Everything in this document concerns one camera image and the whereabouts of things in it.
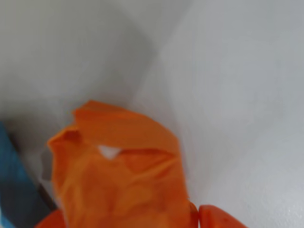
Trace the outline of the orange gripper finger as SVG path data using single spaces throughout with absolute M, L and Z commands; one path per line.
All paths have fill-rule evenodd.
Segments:
M 199 207 L 199 225 L 201 228 L 246 228 L 232 215 L 213 205 Z
M 193 203 L 190 203 L 190 228 L 197 228 L 199 225 L 198 210 Z M 36 228 L 67 228 L 64 221 L 64 216 L 61 210 L 56 209 L 48 216 L 42 219 L 36 226 Z

